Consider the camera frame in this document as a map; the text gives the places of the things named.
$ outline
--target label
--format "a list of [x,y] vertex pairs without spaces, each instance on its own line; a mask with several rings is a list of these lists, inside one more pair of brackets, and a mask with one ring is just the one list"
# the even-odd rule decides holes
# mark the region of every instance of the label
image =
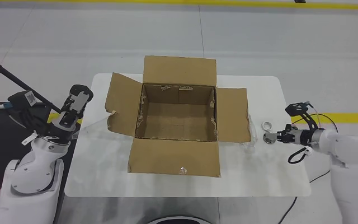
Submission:
[[27,145],[29,142],[31,142],[32,140],[34,140],[35,138],[37,138],[39,135],[36,132],[33,132],[33,134],[31,134],[30,136],[28,136],[27,138],[25,138],[25,140],[23,140],[21,142],[21,144],[23,144],[24,146]]
[[24,95],[27,99],[27,102],[29,102],[30,106],[33,106],[37,102],[35,95],[32,91],[29,91],[29,92],[25,93]]

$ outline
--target black bracket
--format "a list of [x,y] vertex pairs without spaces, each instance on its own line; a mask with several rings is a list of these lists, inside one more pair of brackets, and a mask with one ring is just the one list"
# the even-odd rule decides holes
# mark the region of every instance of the black bracket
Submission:
[[286,107],[286,112],[290,116],[301,116],[309,126],[309,130],[317,130],[317,123],[312,119],[312,117],[307,113],[308,103],[299,102],[297,104],[290,104]]
[[294,129],[291,124],[287,124],[285,130],[277,132],[279,135],[277,136],[277,140],[283,143],[291,143],[295,141],[295,136],[293,134],[289,134],[289,132]]

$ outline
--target black pole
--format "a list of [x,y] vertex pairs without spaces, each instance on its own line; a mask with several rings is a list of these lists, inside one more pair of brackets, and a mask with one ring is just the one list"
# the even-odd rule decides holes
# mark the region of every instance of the black pole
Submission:
[[9,72],[8,70],[6,70],[5,68],[3,68],[0,65],[0,73],[3,74],[4,76],[6,76],[9,80],[13,81],[15,84],[17,84],[18,86],[20,86],[21,88],[23,88],[24,90],[31,90],[34,95],[41,100],[43,103],[45,103],[47,106],[51,107],[53,110],[55,110],[57,113],[61,113],[61,110],[53,105],[52,102],[48,101],[45,97],[41,96],[38,92],[36,92],[33,88],[31,88],[30,86],[28,86],[27,84],[25,84],[24,82],[22,82],[21,80],[19,80],[16,76],[14,76],[13,74],[11,74],[11,72]]

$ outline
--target floor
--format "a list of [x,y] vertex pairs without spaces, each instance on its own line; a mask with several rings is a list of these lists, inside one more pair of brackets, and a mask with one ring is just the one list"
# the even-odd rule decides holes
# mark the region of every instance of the floor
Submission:
[[[145,55],[215,58],[218,74],[276,76],[287,103],[354,113],[358,11],[146,4],[0,3],[0,64],[61,106],[97,73],[141,73]],[[0,101],[19,87],[0,76]],[[358,134],[356,125],[338,125]],[[311,179],[329,169],[315,153]],[[190,214],[212,223],[278,223],[293,198],[65,198],[59,223],[145,223]],[[341,223],[329,175],[285,223]]]

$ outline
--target roll of tape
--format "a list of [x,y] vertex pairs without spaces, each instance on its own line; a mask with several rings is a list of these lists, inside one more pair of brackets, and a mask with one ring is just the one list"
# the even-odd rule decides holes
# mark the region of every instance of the roll of tape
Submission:
[[272,124],[270,122],[262,122],[261,126],[265,132],[269,132],[272,130]]

